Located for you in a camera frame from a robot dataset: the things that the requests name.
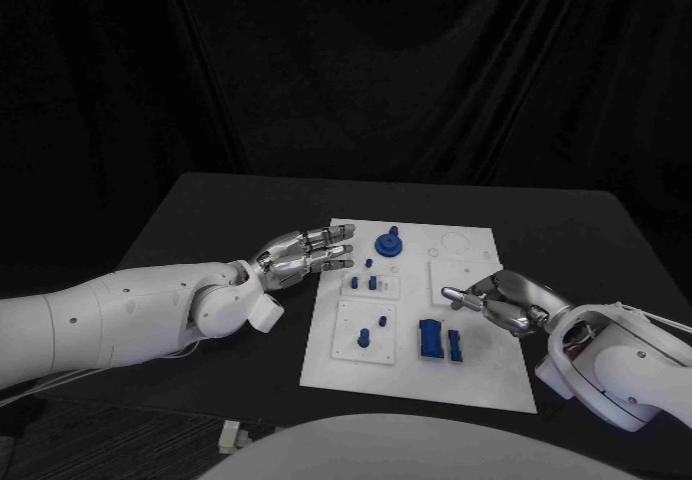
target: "robotic arm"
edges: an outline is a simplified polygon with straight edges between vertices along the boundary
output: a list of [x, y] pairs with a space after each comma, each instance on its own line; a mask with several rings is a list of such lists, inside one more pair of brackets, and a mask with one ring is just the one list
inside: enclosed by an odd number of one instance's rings
[[607, 422], [635, 432], [664, 409], [692, 428], [692, 347], [651, 319], [692, 328], [622, 304], [576, 307], [509, 270], [468, 291], [445, 287], [442, 293], [455, 310], [482, 312], [512, 335], [550, 334], [537, 375]]
[[136, 268], [60, 292], [0, 300], [0, 389], [52, 373], [133, 365], [246, 321], [269, 332], [285, 309], [266, 293], [312, 272], [354, 266], [336, 258], [355, 226], [276, 238], [250, 262]]

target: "blue cylinder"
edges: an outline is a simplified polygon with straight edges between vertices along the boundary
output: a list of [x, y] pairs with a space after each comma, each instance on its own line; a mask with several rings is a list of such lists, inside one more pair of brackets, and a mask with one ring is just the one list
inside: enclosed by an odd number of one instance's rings
[[361, 330], [361, 336], [358, 337], [358, 345], [362, 348], [368, 348], [368, 345], [371, 344], [371, 331], [364, 328]]
[[375, 250], [384, 257], [396, 257], [404, 248], [400, 238], [400, 228], [394, 226], [390, 233], [381, 235], [375, 241]]

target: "white plastic panel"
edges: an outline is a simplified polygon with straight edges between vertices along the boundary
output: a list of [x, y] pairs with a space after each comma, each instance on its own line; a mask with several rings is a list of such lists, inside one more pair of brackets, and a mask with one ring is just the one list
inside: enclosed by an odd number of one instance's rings
[[[481, 262], [489, 265], [491, 273], [501, 268], [492, 230], [338, 218], [332, 220], [332, 225], [345, 223], [357, 225], [355, 236], [348, 242], [354, 245], [354, 252], [344, 257], [354, 260], [355, 267], [347, 272], [323, 272], [321, 276], [300, 385], [537, 413], [520, 340], [479, 313], [469, 309], [455, 311], [447, 303], [445, 306], [433, 303], [432, 260]], [[404, 250], [397, 257], [387, 258], [375, 250], [375, 240], [390, 232], [393, 225], [400, 228]], [[374, 260], [371, 268], [365, 266], [368, 258]], [[354, 275], [398, 278], [400, 298], [344, 295], [345, 281]], [[345, 301], [368, 304], [372, 312], [380, 304], [394, 305], [394, 365], [345, 361], [334, 357], [339, 303]], [[440, 362], [424, 361], [419, 355], [419, 322], [426, 318], [443, 323], [446, 358]], [[463, 363], [452, 362], [449, 358], [450, 329], [458, 330], [462, 337]]]
[[[375, 290], [370, 288], [371, 277], [378, 279], [378, 287]], [[358, 288], [352, 288], [351, 281], [358, 277]], [[342, 295], [365, 298], [390, 298], [400, 299], [400, 278], [387, 275], [354, 275], [348, 273], [344, 276]]]
[[502, 264], [483, 262], [459, 262], [456, 260], [430, 260], [430, 293], [436, 305], [449, 306], [450, 301], [443, 297], [443, 287], [466, 290], [489, 275], [502, 270]]
[[[381, 316], [387, 317], [384, 327], [380, 326]], [[364, 328], [371, 332], [371, 344], [365, 348], [358, 344]], [[332, 357], [394, 365], [396, 345], [397, 307], [378, 303], [339, 302]]]

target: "blue plastic part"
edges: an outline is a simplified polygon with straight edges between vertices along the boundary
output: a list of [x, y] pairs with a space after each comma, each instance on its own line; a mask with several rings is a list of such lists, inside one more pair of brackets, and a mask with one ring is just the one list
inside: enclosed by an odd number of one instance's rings
[[368, 345], [371, 344], [371, 331], [367, 328], [361, 330], [361, 336], [358, 337], [358, 344], [361, 345], [362, 348], [368, 348]]
[[422, 357], [445, 358], [440, 332], [443, 325], [437, 320], [422, 320]]
[[394, 226], [390, 233], [381, 235], [375, 241], [375, 250], [384, 257], [396, 257], [404, 248], [400, 238], [400, 227]]
[[462, 359], [462, 349], [459, 348], [459, 331], [449, 330], [447, 335], [450, 337], [450, 360], [453, 362], [463, 362], [465, 360]]

